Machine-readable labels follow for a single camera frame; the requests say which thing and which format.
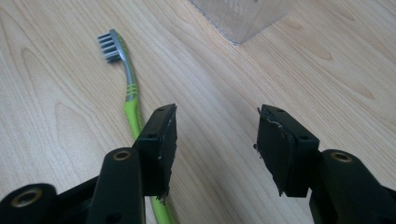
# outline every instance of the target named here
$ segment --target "toothbrush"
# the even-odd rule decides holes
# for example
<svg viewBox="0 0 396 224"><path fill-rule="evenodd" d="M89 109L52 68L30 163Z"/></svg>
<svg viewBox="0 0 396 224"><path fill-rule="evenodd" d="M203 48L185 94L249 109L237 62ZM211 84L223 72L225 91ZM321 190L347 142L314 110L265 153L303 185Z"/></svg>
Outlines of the toothbrush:
<svg viewBox="0 0 396 224"><path fill-rule="evenodd" d="M108 34L99 36L98 42L108 63L116 63L122 60L127 81L126 99L123 111L128 119L132 135L134 139L137 139L142 131L142 119L139 108L137 83L134 78L134 70L128 54L128 49L122 37L114 29L110 30ZM156 197L150 197L150 201L158 224L176 223L169 206L162 203Z"/></svg>
<svg viewBox="0 0 396 224"><path fill-rule="evenodd" d="M98 41L108 63L116 63L119 60L123 63L127 83L126 99L123 110L128 119L132 135L134 139L137 139L142 130L142 121L137 83L134 78L134 69L131 64L128 49L122 37L114 29L110 30L108 34L99 36Z"/></svg>

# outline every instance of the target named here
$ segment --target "wood grain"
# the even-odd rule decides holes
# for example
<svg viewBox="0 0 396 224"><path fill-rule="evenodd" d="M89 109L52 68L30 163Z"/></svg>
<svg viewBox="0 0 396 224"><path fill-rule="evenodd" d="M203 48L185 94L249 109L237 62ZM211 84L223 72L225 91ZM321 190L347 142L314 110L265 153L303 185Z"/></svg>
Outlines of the wood grain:
<svg viewBox="0 0 396 224"><path fill-rule="evenodd" d="M313 222L308 199L278 197L252 148L261 104L396 189L394 1L299 0L236 47L187 0L5 0L0 198L30 183L73 188L133 143L122 66L96 43L111 28L131 51L144 119L178 105L170 202L180 223Z"/></svg>

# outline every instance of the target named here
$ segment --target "wooden table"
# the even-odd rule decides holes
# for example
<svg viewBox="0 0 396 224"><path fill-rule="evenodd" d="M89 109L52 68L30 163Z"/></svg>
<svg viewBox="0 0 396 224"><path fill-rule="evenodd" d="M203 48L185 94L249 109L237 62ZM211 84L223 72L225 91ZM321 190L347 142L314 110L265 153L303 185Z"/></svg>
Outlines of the wooden table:
<svg viewBox="0 0 396 224"><path fill-rule="evenodd" d="M298 0L238 47L188 0L5 0L0 20L0 198L30 183L73 188L132 145L123 68L96 42L111 28L132 54L144 120L178 106L180 223L313 222L308 199L279 198L252 147L262 104L396 189L394 1Z"/></svg>

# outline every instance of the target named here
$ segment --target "clear plastic box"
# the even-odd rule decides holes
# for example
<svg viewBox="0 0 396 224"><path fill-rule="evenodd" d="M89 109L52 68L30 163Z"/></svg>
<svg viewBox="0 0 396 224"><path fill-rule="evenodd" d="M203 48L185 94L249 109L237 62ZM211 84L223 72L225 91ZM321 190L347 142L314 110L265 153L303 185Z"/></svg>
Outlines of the clear plastic box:
<svg viewBox="0 0 396 224"><path fill-rule="evenodd" d="M294 0L191 0L233 44L282 18Z"/></svg>

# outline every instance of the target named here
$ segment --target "toothbrush head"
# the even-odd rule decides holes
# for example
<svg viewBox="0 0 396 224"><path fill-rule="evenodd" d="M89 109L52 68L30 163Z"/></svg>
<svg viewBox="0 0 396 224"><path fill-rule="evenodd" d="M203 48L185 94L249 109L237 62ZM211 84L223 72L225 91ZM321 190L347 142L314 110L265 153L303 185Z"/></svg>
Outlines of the toothbrush head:
<svg viewBox="0 0 396 224"><path fill-rule="evenodd" d="M99 36L98 42L108 63L125 60L125 44L116 30L112 29L108 34Z"/></svg>

